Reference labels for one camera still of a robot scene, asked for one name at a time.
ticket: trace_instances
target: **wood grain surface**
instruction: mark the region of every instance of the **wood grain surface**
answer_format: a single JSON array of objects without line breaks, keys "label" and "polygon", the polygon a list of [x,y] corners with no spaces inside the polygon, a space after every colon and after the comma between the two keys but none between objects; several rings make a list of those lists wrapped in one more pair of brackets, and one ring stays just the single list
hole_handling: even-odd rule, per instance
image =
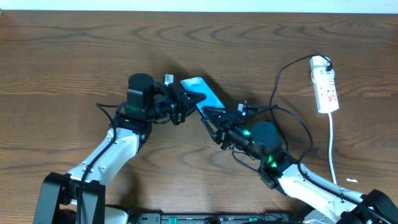
[{"label": "wood grain surface", "polygon": [[[202,76],[226,106],[266,105],[277,72],[314,53],[330,57],[336,71],[338,182],[365,193],[379,189],[398,204],[398,16],[3,12],[0,223],[32,222],[44,177],[66,173],[102,141],[109,121],[95,103],[124,101],[131,74],[159,81],[165,73],[176,80]],[[309,74],[308,61],[287,69],[274,102],[308,124],[315,148],[303,161],[330,179],[328,116],[317,113]],[[276,116],[298,157],[309,144],[305,131],[288,115]],[[196,112],[180,126],[154,126],[107,189],[106,202],[165,213],[303,206],[233,161]]]}]

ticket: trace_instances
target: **blue object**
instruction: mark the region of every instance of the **blue object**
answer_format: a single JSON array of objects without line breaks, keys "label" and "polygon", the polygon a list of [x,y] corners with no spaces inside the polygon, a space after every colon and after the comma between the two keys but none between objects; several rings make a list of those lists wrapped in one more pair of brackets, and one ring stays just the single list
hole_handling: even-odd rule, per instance
[{"label": "blue object", "polygon": [[211,88],[206,84],[206,82],[204,81],[204,79],[202,79],[202,77],[188,78],[186,80],[181,80],[180,83],[186,90],[195,93],[204,93],[206,95],[205,100],[197,103],[197,109],[204,118],[207,118],[202,111],[202,108],[204,106],[224,108],[222,102],[213,93]]}]

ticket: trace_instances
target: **brown tabletop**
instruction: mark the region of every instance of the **brown tabletop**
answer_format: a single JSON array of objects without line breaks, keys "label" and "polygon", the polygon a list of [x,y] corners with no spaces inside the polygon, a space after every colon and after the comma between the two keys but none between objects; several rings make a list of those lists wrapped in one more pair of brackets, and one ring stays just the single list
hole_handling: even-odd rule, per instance
[{"label": "brown tabletop", "polygon": [[[78,165],[105,137],[96,102],[126,99],[127,79],[203,77],[226,106],[267,105],[277,72],[327,55],[340,109],[333,113],[340,185],[379,189],[397,204],[398,17],[358,14],[6,11],[0,17],[0,222],[31,223],[51,171]],[[328,116],[317,112],[308,60],[281,76],[274,102],[310,128],[303,160],[331,179]],[[298,157],[304,129],[275,112]],[[258,119],[270,119],[263,114]],[[358,183],[347,182],[356,179]],[[296,211],[207,134],[195,112],[154,125],[148,142],[106,191],[106,203],[165,213]]]}]

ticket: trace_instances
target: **power strip switch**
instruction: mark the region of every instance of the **power strip switch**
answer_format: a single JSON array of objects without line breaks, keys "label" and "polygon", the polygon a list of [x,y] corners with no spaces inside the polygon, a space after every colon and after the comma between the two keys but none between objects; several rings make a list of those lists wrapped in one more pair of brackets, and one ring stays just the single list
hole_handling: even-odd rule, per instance
[{"label": "power strip switch", "polygon": [[334,80],[335,71],[333,69],[327,71],[329,65],[330,63],[321,56],[314,56],[310,60],[311,79],[319,113],[331,113],[339,108]]}]

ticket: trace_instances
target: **green light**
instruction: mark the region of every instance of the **green light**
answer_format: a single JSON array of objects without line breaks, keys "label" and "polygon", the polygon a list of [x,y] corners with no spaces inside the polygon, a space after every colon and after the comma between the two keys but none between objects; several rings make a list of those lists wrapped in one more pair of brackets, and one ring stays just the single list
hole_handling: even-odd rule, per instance
[{"label": "green light", "polygon": [[272,162],[273,159],[274,159],[274,158],[272,158],[272,156],[269,156],[269,157],[268,157],[267,163],[269,164],[270,162]]}]

